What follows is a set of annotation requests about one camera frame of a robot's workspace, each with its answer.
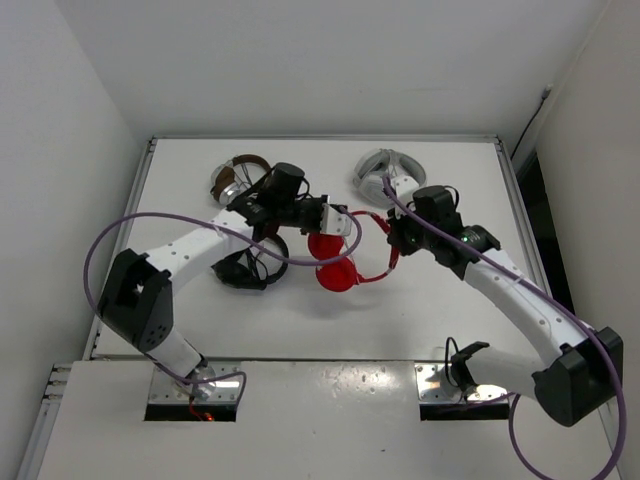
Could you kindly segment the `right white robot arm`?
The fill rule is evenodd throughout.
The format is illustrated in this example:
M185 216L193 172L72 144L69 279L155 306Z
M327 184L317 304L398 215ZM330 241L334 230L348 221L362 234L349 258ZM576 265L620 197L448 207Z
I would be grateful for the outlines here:
M535 399L558 424L570 427L621 391L624 343L609 327L595 330L561 310L513 263L500 242L479 225L465 226L443 186L409 190L385 178L389 243L401 255L431 252L436 262L484 295L525 336L534 358L501 352L476 341L448 362L449 383L462 392L500 386Z

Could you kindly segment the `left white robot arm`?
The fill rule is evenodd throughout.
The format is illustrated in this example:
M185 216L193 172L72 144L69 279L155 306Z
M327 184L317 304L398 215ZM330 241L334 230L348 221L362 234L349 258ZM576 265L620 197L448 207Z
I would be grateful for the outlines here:
M334 232L340 211L326 195L300 194L305 181L303 170L278 163L202 227L143 253L117 254L97 303L102 322L179 383L199 384L207 362L175 325L175 294L281 227Z

